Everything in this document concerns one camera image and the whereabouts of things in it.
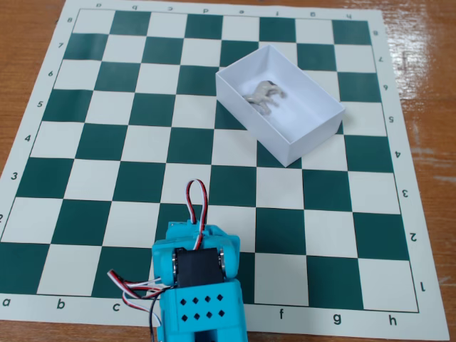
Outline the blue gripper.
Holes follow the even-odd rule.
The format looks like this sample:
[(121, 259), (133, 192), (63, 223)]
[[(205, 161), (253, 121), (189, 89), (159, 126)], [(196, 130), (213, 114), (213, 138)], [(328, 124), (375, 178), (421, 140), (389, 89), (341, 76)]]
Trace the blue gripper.
[[(194, 246), (200, 232), (199, 222), (170, 222), (166, 232), (166, 245)], [(234, 239), (216, 225), (206, 225), (200, 241), (200, 246), (233, 246)]]

